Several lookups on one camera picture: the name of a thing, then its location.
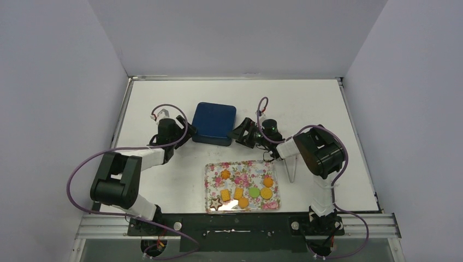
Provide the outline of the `pink cat paw tongs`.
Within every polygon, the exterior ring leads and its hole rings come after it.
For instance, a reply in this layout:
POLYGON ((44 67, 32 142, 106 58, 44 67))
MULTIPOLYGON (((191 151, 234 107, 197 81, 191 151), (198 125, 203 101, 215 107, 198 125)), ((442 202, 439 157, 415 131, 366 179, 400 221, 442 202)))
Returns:
POLYGON ((298 156, 284 159, 283 163, 287 172, 289 182, 294 183, 298 164, 298 156))

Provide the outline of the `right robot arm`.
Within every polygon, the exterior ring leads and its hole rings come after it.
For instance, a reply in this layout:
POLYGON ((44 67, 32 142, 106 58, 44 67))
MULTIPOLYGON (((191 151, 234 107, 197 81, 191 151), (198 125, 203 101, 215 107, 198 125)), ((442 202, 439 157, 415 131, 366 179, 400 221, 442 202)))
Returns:
POLYGON ((334 133, 321 124, 310 125, 285 139, 276 120, 266 119, 257 123, 247 117, 227 137, 249 148, 261 146, 270 152, 273 159, 301 157, 313 175, 310 229, 321 234, 330 228, 329 215, 336 210, 333 181, 335 174, 339 175, 344 170, 343 164, 348 160, 343 143, 334 133))

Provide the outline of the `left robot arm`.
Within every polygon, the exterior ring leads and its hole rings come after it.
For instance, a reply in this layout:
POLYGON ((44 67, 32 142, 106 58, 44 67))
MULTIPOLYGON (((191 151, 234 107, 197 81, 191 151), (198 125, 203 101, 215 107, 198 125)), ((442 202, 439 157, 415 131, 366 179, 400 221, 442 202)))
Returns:
POLYGON ((141 217, 142 228, 149 234, 163 229, 159 206, 139 194, 141 172, 166 164, 174 151, 197 133, 184 117, 162 117, 157 134, 141 150, 104 153, 90 189, 93 201, 116 207, 134 217, 141 217))

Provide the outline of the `dark blue square box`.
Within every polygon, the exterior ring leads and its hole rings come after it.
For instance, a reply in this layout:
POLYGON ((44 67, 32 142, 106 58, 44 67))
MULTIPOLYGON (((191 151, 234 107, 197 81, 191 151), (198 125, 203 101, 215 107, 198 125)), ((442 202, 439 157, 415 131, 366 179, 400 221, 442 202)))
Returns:
POLYGON ((207 135, 196 134, 192 137, 192 141, 201 143, 201 144, 209 144, 209 145, 224 146, 224 147, 228 147, 232 144, 232 139, 227 137, 226 135, 207 136, 207 135))

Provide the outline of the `dark blue box lid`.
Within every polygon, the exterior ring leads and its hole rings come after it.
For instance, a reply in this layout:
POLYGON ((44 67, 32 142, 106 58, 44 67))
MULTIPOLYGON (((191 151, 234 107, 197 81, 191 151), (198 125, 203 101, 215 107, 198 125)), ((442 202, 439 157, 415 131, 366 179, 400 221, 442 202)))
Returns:
POLYGON ((234 128, 236 107, 232 105, 198 103, 192 125, 196 127, 196 137, 201 139, 228 139, 234 128))

